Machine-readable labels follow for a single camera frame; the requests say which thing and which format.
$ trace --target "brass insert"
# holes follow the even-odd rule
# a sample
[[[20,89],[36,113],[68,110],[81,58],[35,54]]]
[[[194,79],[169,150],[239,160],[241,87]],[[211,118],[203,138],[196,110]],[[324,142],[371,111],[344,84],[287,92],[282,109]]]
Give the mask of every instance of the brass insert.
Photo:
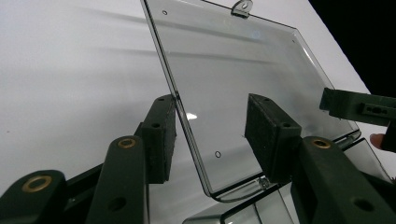
[[[44,182],[35,186],[34,183],[36,181],[44,181]],[[38,192],[48,187],[51,181],[52,181],[52,177],[50,177],[50,175],[37,175],[26,181],[26,183],[24,183],[22,186],[22,190],[27,193]]]
[[[130,148],[133,147],[136,144],[136,141],[133,138],[124,138],[119,141],[117,146],[122,147],[122,148]]]
[[[314,144],[316,147],[320,147],[320,148],[330,148],[330,143],[325,141],[325,140],[321,140],[321,139],[314,139],[312,141],[312,144]]]

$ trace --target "white surface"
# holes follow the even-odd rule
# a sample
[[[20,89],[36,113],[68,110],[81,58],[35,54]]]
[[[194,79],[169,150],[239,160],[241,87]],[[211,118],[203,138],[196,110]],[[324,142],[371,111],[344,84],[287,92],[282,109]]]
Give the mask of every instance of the white surface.
[[[254,1],[252,14],[298,28],[336,89],[368,92],[307,0]],[[0,194],[36,170],[71,178],[101,163],[169,93],[139,0],[2,1],[0,51]],[[150,186],[151,223],[181,223],[215,203],[177,125],[171,180]],[[359,126],[367,139],[386,130]],[[395,176],[395,155],[375,152]]]

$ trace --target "clear plastic part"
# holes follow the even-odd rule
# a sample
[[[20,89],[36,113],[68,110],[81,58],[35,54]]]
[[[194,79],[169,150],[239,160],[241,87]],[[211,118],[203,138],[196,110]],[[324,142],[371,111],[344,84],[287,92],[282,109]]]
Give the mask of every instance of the clear plastic part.
[[[274,100],[302,127],[302,136],[329,139],[358,130],[356,123],[321,111],[331,88],[297,29],[199,0],[142,0],[148,26],[205,194],[241,185],[243,198],[262,176],[244,136],[248,94]]]

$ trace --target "metal tab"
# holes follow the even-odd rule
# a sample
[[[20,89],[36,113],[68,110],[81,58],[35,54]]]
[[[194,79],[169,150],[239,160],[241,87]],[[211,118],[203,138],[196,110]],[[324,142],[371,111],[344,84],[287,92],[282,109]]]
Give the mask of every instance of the metal tab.
[[[231,15],[247,19],[252,8],[253,2],[251,0],[240,0],[233,5]]]

